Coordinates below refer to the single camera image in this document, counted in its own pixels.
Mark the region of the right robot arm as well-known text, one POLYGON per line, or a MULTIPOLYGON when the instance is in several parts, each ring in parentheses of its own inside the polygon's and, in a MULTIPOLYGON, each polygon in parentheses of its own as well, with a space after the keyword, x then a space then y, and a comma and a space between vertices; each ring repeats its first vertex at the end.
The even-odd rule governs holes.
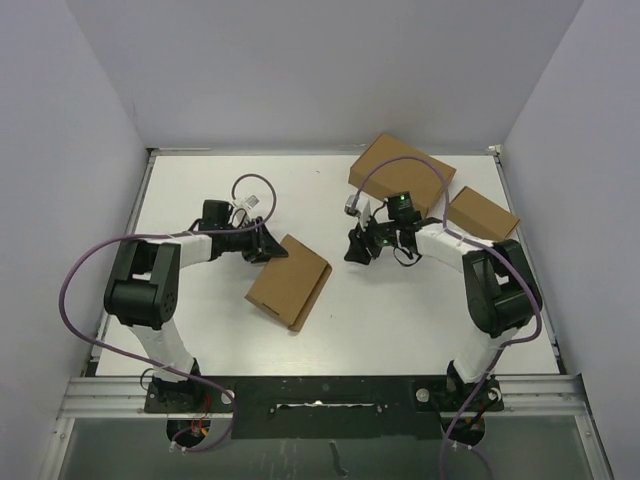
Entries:
POLYGON ((464 409, 481 394, 479 382, 495 368, 495 358, 517 332, 541 312, 542 300, 519 242, 464 237, 434 217, 422 217, 407 192, 383 203, 388 219, 376 220, 370 202, 348 197, 344 211, 356 219, 348 233, 344 260, 368 265, 385 248, 402 252, 411 266, 424 257, 461 273, 473 324, 461 352, 447 367, 446 400, 464 409))

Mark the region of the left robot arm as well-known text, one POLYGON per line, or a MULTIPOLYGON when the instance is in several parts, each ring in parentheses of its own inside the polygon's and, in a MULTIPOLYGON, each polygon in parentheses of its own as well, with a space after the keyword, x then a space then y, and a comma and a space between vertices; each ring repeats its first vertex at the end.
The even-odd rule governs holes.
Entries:
POLYGON ((180 272, 224 253, 238 252, 253 264, 288 256, 263 218, 246 216, 235 226, 233 212, 227 201, 206 200, 193 233, 172 239, 121 242, 105 290, 106 312, 128 327, 147 356, 158 363, 151 384, 182 411, 193 410, 201 403, 203 386, 196 379, 175 373, 200 373, 174 320, 180 272))

